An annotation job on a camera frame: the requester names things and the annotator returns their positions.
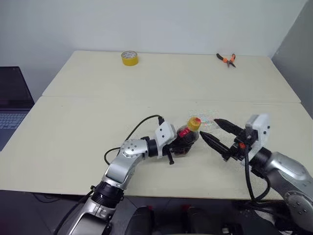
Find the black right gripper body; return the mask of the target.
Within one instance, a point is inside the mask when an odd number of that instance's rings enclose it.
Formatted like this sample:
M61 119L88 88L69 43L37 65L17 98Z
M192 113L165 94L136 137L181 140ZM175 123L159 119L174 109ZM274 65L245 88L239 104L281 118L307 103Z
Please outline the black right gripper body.
M227 130L228 133L234 134L236 137L234 139L233 145L223 154L223 159L228 161L233 158L237 161L242 161L245 158L246 150L250 150L249 145L252 145L252 134L247 133L246 129L240 127L233 127Z

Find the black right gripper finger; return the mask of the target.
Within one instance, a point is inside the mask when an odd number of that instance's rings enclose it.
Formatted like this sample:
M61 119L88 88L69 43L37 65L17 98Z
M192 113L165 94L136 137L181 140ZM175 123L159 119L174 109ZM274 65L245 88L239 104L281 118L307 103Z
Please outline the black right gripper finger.
M216 118L214 121L217 123L217 125L225 130L228 133L234 134L237 137L243 137L244 136L244 129L231 123L230 121L222 118Z
M207 132L200 131L202 139L215 151L217 151L224 160L230 158L229 148L222 144L218 138Z

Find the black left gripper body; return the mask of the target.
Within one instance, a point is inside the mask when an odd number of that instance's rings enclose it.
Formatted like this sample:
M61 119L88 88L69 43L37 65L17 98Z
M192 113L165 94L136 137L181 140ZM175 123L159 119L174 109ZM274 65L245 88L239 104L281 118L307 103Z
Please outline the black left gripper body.
M169 165L173 165L175 163L172 156L172 148L169 144L163 147L163 156L167 156Z

